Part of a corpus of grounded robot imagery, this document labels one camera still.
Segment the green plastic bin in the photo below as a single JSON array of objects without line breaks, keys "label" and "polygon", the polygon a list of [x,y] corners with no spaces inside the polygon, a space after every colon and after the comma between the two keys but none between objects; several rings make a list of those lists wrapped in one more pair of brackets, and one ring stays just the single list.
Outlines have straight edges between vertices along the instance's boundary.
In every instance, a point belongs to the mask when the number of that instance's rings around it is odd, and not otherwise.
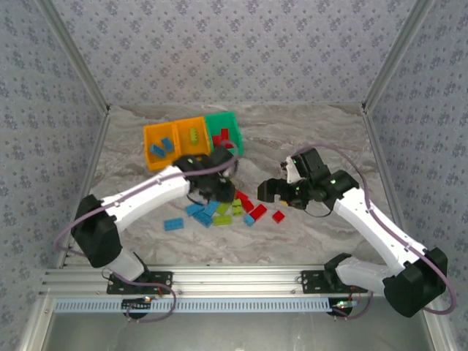
[{"label": "green plastic bin", "polygon": [[233,111],[209,114],[204,116],[204,119],[212,151],[215,149],[212,143],[212,136],[220,135],[221,128],[228,128],[230,133],[229,141],[237,146],[239,155],[244,154],[241,131]]}]

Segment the aluminium side rail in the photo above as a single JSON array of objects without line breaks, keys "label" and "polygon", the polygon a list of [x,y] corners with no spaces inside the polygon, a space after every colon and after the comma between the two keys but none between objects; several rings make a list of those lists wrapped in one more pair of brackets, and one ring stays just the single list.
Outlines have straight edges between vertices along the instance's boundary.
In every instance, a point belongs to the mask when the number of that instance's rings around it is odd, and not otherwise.
[{"label": "aluminium side rail", "polygon": [[[94,178],[94,173],[98,165],[101,150],[105,141],[105,136],[106,136],[107,129],[110,123],[108,115],[109,115],[109,111],[107,110],[105,111],[105,114],[103,115],[103,119],[99,125],[98,133],[94,141],[93,148],[91,150],[91,156],[89,158],[88,165],[87,165],[84,177],[83,177],[83,182],[81,184],[80,191],[78,192],[78,201],[76,205],[74,206],[74,208],[72,209],[70,224],[75,220],[75,215],[78,210],[78,206],[79,206],[81,199],[84,198],[88,194],[91,188],[91,182]],[[70,234],[70,230],[65,229],[64,234],[61,237],[61,245],[68,249],[70,245],[73,244],[73,242],[74,242],[74,239]],[[64,267],[64,264],[67,259],[67,255],[68,254],[64,250],[58,249],[58,259],[56,263],[56,268],[62,269]]]},{"label": "aluminium side rail", "polygon": [[377,163],[388,210],[387,212],[381,210],[374,200],[369,200],[371,203],[369,216],[377,222],[372,224],[371,228],[377,229],[377,234],[363,234],[363,236],[378,252],[385,264],[396,273],[402,271],[406,264],[413,263],[418,259],[418,256],[410,251],[415,241],[404,232],[401,209],[396,203],[395,189],[390,180],[377,131],[371,117],[366,112],[363,112],[363,121]]}]

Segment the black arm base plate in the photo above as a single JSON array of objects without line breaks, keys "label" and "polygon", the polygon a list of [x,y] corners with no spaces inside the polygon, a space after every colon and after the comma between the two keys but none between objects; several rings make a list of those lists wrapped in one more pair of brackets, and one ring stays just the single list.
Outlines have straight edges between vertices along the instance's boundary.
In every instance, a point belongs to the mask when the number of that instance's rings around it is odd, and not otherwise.
[{"label": "black arm base plate", "polygon": [[346,285],[336,273],[325,270],[306,270],[300,272],[299,282],[304,294],[322,293],[367,293],[368,290],[355,285]]},{"label": "black arm base plate", "polygon": [[112,273],[108,278],[106,293],[108,295],[170,295],[171,292],[167,288],[156,287],[154,284],[171,288],[173,285],[173,272],[145,272],[136,282],[138,285],[128,284]]}]

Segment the orange plastic bin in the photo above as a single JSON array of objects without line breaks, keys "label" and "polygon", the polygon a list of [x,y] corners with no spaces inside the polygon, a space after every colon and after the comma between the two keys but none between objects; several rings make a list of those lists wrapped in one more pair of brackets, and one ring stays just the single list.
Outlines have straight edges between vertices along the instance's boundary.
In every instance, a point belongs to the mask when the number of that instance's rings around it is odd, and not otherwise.
[{"label": "orange plastic bin", "polygon": [[[207,154],[211,153],[211,144],[208,141],[208,133],[203,116],[180,119],[175,122],[178,130],[181,153],[184,154]],[[194,146],[190,143],[189,129],[196,128],[198,131],[199,143]]]},{"label": "orange plastic bin", "polygon": [[[166,152],[165,158],[159,158],[154,156],[149,148],[152,144],[158,145],[164,149],[161,143],[161,139],[168,137],[173,142],[175,147],[174,152]],[[170,165],[177,157],[181,155],[181,148],[178,137],[178,130],[175,122],[165,122],[160,124],[151,124],[143,127],[143,141],[144,141],[144,154],[146,158],[146,164],[150,171],[161,170],[164,167]]]}]

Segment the aluminium frame leg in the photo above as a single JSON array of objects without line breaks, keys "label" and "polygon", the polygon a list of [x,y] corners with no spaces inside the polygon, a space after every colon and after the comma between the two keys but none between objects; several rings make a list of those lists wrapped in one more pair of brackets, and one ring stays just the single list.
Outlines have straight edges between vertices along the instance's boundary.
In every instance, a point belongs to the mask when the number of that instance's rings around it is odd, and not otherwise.
[{"label": "aluminium frame leg", "polygon": [[458,351],[446,316],[424,313],[434,351]]},{"label": "aluminium frame leg", "polygon": [[42,297],[34,303],[17,351],[41,351],[53,316],[55,298]]}]

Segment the black controller board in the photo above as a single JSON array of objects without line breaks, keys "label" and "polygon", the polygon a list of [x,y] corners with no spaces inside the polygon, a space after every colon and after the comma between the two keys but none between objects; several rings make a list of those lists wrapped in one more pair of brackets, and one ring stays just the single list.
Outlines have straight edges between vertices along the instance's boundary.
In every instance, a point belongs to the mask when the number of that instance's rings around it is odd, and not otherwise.
[{"label": "black controller board", "polygon": [[151,309],[149,297],[124,299],[121,302],[121,310],[128,320],[140,320],[144,318]]},{"label": "black controller board", "polygon": [[344,298],[329,298],[328,302],[331,307],[331,311],[328,314],[341,318],[348,318],[353,308],[358,305],[357,301]]}]

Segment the aluminium frame post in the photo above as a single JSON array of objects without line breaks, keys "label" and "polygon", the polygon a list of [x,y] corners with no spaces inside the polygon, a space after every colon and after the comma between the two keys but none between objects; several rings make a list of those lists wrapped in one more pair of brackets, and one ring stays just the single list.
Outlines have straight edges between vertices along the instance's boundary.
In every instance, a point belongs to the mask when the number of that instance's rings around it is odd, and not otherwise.
[{"label": "aluminium frame post", "polygon": [[362,109],[366,115],[369,115],[373,109],[375,109],[390,79],[397,70],[431,8],[434,6],[435,1],[436,0],[415,0],[362,102]]},{"label": "aluminium frame post", "polygon": [[45,17],[51,31],[64,49],[77,76],[85,86],[90,99],[96,105],[97,109],[106,116],[108,112],[107,102],[52,0],[34,1]]}]

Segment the grey metal shelf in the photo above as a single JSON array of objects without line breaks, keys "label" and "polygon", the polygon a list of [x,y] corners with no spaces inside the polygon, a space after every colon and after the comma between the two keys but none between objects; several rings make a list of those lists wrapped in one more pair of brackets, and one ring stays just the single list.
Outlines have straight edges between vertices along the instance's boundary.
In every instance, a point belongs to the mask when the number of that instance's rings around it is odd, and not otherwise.
[{"label": "grey metal shelf", "polygon": [[326,313],[174,314],[129,323],[122,314],[55,314],[41,351],[435,351],[420,315],[381,299],[356,320]]}]

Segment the aluminium mounting rail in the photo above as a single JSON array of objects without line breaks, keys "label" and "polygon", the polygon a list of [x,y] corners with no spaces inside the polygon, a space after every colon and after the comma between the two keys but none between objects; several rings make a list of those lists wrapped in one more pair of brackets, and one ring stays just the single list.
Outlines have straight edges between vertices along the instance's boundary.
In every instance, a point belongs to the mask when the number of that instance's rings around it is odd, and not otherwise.
[{"label": "aluminium mounting rail", "polygon": [[[172,288],[182,298],[286,298],[301,295],[301,271],[321,265],[151,265],[152,271],[171,271]],[[100,269],[71,265],[48,269],[38,288],[41,297],[85,298],[107,295]]]}]

